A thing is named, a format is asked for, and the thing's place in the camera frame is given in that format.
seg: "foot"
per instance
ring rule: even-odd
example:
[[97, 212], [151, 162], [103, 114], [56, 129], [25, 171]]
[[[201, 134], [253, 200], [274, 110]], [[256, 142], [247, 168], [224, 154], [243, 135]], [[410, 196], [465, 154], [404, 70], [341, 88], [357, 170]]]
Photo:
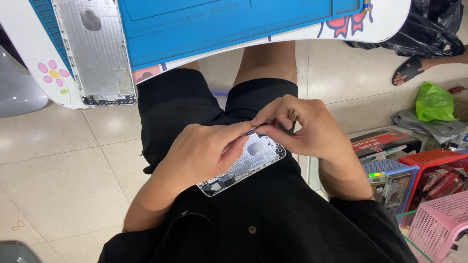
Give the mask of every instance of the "foot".
[[[420, 71], [428, 70], [428, 69], [430, 69], [431, 67], [434, 66], [434, 64], [431, 62], [431, 59], [424, 59], [424, 58], [422, 58], [422, 59], [420, 59], [419, 61], [421, 62], [421, 65], [422, 65], [422, 67], [418, 69], [419, 72], [420, 72]], [[403, 75], [403, 76], [402, 76], [402, 75], [400, 74], [400, 72], [397, 72], [395, 78], [393, 79], [393, 84], [394, 84], [395, 86], [399, 86], [399, 85], [405, 83], [405, 79], [406, 79], [406, 78], [407, 78], [407, 75]]]

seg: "sandal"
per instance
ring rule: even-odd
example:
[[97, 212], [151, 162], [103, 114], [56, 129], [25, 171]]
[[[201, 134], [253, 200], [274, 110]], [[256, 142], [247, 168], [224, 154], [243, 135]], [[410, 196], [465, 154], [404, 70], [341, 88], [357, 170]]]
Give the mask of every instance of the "sandal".
[[392, 84], [393, 86], [396, 86], [395, 83], [394, 83], [394, 79], [395, 77], [398, 75], [397, 72], [399, 72], [399, 74], [401, 76], [405, 76], [406, 75], [406, 79], [404, 79], [404, 83], [406, 83], [407, 81], [413, 79], [414, 77], [418, 76], [419, 74], [423, 73], [424, 70], [422, 71], [418, 71], [418, 69], [422, 68], [423, 65], [421, 64], [421, 61], [419, 60], [420, 57], [411, 57], [409, 58], [408, 60], [406, 60], [403, 64], [401, 64], [396, 70], [395, 70], [395, 73], [393, 74], [393, 77], [392, 77]]

